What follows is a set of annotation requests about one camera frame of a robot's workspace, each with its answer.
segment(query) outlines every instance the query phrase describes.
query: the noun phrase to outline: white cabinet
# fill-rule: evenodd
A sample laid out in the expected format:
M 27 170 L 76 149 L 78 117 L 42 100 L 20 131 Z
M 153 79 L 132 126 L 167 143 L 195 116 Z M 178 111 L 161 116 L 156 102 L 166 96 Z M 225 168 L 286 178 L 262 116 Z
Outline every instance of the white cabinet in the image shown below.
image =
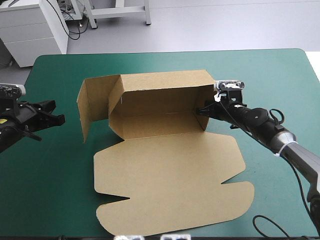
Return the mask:
M 68 27 L 56 0 L 49 0 L 67 33 Z M 0 39 L 20 67 L 33 66 L 37 57 L 66 54 L 68 36 L 47 0 L 12 0 L 0 5 Z

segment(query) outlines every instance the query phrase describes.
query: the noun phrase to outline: cardboard box side panel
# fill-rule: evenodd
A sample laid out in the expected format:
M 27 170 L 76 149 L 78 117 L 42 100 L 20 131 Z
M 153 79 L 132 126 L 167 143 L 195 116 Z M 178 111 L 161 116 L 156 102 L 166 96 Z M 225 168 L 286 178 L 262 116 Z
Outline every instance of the cardboard box side panel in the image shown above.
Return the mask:
M 199 124 L 201 125 L 203 130 L 206 130 L 209 117 L 206 116 L 200 116 L 196 114 L 196 109 L 197 108 L 203 108 L 205 106 L 205 102 L 208 100 L 213 100 L 214 99 L 214 91 L 213 91 L 213 85 L 208 85 L 208 86 L 201 86 L 199 87 L 199 92 L 197 99 L 195 101 L 194 105 L 194 115 L 196 119 L 198 120 Z
M 83 141 L 85 142 L 87 140 L 88 132 L 92 122 L 89 101 L 87 96 L 87 85 L 85 81 L 82 82 L 76 103 L 78 105 Z
M 124 119 L 119 116 L 116 111 L 113 111 L 109 116 L 109 127 L 122 139 L 124 138 Z
M 115 109 L 122 117 L 192 111 L 198 91 L 197 87 L 127 91 Z
M 111 75 L 85 80 L 92 121 L 108 118 L 108 97 L 119 77 Z
M 123 74 L 121 77 L 126 92 L 214 84 L 214 79 L 206 70 Z
M 110 92 L 108 99 L 109 99 L 109 115 L 112 113 L 114 108 L 116 107 L 117 103 L 121 103 L 121 97 L 124 94 L 124 86 L 122 82 L 122 76 L 116 81 L 115 85 L 113 86 L 112 91 Z
M 123 139 L 203 132 L 192 111 L 123 117 Z

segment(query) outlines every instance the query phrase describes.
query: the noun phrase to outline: cardboard flap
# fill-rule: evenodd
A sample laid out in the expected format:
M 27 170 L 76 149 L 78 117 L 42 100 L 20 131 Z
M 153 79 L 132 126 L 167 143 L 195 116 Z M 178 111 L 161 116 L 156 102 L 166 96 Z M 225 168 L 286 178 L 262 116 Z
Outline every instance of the cardboard flap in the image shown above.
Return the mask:
M 95 154 L 94 188 L 130 199 L 101 205 L 97 217 L 114 235 L 145 236 L 235 219 L 250 207 L 254 187 L 222 183 L 245 167 L 231 136 L 198 132 L 126 140 Z
M 109 94 L 119 77 L 120 75 L 101 76 L 83 81 L 76 102 L 84 141 L 92 122 L 108 118 Z

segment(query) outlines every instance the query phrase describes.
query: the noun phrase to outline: cardboard box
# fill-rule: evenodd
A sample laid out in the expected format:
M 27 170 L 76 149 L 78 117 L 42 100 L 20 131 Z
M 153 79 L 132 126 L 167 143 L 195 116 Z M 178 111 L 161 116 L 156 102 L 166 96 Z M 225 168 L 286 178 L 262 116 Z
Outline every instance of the cardboard box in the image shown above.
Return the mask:
M 98 193 L 128 197 L 96 214 L 114 235 L 154 235 L 235 219 L 254 198 L 249 182 L 222 184 L 246 166 L 235 139 L 205 132 L 196 108 L 214 96 L 205 70 L 87 78 L 77 104 L 84 141 L 109 119 L 125 141 L 94 156 Z

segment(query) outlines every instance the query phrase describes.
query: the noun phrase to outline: white table frame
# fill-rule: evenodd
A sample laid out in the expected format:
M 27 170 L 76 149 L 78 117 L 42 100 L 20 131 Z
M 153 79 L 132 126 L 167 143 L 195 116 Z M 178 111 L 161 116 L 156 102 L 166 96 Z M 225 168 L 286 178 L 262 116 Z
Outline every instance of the white table frame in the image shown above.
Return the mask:
M 113 8 L 93 9 L 91 0 L 84 0 L 84 5 L 93 29 L 98 27 L 96 19 L 127 17 L 136 13 L 145 13 L 146 24 L 151 24 L 149 0 L 144 0 L 143 6 L 125 6 L 125 0 L 116 0 Z

